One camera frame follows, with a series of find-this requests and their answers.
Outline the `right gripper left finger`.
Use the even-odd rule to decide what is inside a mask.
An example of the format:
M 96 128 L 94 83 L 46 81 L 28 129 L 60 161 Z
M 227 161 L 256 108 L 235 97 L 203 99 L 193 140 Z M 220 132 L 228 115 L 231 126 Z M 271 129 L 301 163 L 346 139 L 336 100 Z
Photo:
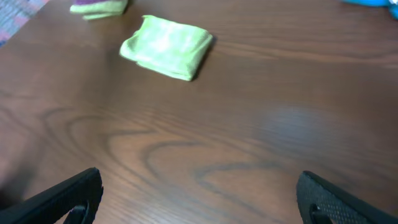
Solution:
M 92 224 L 103 195 L 100 171 L 89 168 L 73 177 L 1 211 L 1 223 Z

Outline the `green microfiber cloth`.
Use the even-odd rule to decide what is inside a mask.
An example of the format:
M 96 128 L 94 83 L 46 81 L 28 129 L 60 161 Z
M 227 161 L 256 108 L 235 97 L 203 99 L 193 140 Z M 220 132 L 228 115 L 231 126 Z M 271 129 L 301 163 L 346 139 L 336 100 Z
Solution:
M 191 81 L 212 43 L 205 29 L 144 15 L 141 27 L 123 42 L 120 56 L 165 76 Z

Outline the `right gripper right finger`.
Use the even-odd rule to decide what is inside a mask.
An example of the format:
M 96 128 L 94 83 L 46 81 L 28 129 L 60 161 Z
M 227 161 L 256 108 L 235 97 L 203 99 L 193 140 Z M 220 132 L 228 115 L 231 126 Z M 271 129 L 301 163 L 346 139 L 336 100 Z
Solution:
M 396 217 L 307 170 L 298 179 L 296 196 L 300 216 L 306 224 L 397 224 Z

